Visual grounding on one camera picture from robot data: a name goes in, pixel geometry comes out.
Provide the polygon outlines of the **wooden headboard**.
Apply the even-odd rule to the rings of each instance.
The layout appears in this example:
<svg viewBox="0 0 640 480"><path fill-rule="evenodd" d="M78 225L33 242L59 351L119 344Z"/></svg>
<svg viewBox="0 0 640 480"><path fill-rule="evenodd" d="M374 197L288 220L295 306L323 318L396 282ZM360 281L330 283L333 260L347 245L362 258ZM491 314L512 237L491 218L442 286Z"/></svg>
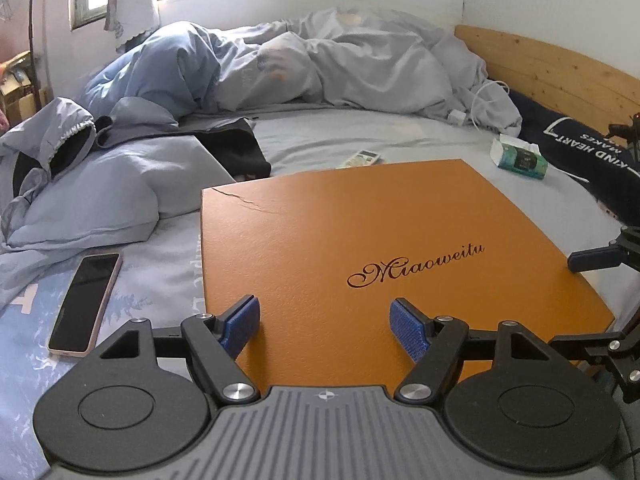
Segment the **wooden headboard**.
<svg viewBox="0 0 640 480"><path fill-rule="evenodd" d="M554 44L470 25L454 34L486 62L488 75L539 104L605 134L639 111L639 81Z"/></svg>

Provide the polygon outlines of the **navy printed pillow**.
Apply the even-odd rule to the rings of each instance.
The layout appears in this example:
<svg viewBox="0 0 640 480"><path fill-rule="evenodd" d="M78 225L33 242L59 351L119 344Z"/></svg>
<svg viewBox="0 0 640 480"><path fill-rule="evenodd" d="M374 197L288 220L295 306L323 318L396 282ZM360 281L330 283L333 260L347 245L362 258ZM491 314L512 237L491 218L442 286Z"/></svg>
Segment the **navy printed pillow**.
<svg viewBox="0 0 640 480"><path fill-rule="evenodd" d="M500 112L519 112L519 138L537 144L554 167L584 186L620 222L639 223L639 163L631 154L576 119L549 110L528 96L511 90L506 96L491 87L480 94L477 121L496 104Z"/></svg>

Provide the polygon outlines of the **smartphone with pink case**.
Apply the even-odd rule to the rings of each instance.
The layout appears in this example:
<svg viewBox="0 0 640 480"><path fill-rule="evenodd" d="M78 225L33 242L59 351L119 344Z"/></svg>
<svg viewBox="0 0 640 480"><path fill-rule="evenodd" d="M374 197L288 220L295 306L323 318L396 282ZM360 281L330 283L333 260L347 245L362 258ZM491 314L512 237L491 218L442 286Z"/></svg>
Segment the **smartphone with pink case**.
<svg viewBox="0 0 640 480"><path fill-rule="evenodd" d="M51 354L81 358L94 348L121 266L119 252L81 259L50 333L47 348Z"/></svg>

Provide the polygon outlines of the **open green tissue pack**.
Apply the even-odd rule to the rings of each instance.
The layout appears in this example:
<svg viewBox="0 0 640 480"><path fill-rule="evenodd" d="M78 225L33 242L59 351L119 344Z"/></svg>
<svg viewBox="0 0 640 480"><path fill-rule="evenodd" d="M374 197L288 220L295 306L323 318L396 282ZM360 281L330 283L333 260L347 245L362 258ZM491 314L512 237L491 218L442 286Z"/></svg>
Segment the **open green tissue pack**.
<svg viewBox="0 0 640 480"><path fill-rule="evenodd" d="M498 168L524 177L542 180L547 173L548 162L538 145L514 136L500 134L492 140L489 156Z"/></svg>

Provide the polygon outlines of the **light blue jacket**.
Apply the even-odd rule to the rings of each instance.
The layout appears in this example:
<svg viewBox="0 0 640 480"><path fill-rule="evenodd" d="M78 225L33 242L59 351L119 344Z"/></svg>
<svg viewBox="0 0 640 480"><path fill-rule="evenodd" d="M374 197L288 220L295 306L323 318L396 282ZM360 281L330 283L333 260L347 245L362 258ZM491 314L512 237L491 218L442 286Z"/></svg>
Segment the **light blue jacket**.
<svg viewBox="0 0 640 480"><path fill-rule="evenodd" d="M1 137L1 303L85 250L147 240L231 180L157 104L125 98L94 118L54 99Z"/></svg>

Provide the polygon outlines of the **orange box lid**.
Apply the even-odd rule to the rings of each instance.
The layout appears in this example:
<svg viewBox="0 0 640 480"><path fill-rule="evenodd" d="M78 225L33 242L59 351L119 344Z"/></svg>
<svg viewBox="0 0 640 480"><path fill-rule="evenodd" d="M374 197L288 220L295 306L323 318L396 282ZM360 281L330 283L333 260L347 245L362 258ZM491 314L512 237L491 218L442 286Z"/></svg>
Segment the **orange box lid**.
<svg viewBox="0 0 640 480"><path fill-rule="evenodd" d="M461 160L206 188L201 233L206 309L259 300L239 364L260 388L395 388L412 365L390 331L400 297L477 330L520 322L542 339L613 321L544 232Z"/></svg>

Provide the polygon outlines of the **white curtain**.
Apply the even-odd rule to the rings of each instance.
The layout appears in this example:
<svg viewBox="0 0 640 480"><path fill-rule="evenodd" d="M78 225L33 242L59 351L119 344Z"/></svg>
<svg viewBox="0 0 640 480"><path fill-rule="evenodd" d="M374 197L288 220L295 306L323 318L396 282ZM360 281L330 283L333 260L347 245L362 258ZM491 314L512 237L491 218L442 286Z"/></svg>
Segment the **white curtain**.
<svg viewBox="0 0 640 480"><path fill-rule="evenodd" d="M156 0L107 0L104 30L113 34L117 50L158 26Z"/></svg>

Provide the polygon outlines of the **black garment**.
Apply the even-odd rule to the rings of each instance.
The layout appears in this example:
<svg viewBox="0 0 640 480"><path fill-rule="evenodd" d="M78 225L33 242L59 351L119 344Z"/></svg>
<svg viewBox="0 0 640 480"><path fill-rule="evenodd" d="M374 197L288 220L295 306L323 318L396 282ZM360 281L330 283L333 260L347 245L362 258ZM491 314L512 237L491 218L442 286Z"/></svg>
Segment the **black garment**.
<svg viewBox="0 0 640 480"><path fill-rule="evenodd" d="M67 133L50 151L41 151L38 156L18 154L13 166L13 191L21 189L34 169L42 170L47 178L53 180L76 167L93 152L161 136L194 136L235 180L262 179L271 174L271 165L262 154L252 126L244 118L220 122L202 120L184 124L176 131L161 132L155 128L147 133L118 133L111 119L102 117L93 126L82 126L77 132Z"/></svg>

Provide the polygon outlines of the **grey blue duvet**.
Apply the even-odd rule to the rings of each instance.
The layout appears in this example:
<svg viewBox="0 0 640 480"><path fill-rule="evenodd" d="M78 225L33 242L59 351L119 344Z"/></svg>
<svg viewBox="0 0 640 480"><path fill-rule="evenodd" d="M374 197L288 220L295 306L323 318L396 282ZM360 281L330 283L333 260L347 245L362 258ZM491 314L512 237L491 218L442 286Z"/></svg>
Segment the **grey blue duvet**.
<svg viewBox="0 0 640 480"><path fill-rule="evenodd" d="M487 79L482 58L423 18L332 8L229 30L163 26L97 73L78 101L94 116L141 98L175 118L304 101L446 120L453 108L466 113ZM518 116L488 104L480 128L517 136Z"/></svg>

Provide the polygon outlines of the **cardboard boxes stack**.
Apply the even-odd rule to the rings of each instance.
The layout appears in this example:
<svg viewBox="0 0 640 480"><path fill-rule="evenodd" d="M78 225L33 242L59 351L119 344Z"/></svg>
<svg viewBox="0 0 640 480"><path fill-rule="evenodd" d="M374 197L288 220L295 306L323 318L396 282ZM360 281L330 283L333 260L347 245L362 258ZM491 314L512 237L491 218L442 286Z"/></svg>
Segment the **cardboard boxes stack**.
<svg viewBox="0 0 640 480"><path fill-rule="evenodd" d="M35 82L29 51L1 63L1 110L11 127L35 115L51 99L51 89Z"/></svg>

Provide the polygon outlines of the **white remote control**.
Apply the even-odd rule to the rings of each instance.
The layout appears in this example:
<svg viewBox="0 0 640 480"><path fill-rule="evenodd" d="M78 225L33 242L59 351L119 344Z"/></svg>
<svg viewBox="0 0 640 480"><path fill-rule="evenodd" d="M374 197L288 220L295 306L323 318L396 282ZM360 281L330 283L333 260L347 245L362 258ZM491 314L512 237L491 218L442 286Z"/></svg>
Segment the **white remote control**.
<svg viewBox="0 0 640 480"><path fill-rule="evenodd" d="M338 166L338 169L370 167L376 165L381 160L382 157L377 152L360 150L342 162L341 165Z"/></svg>

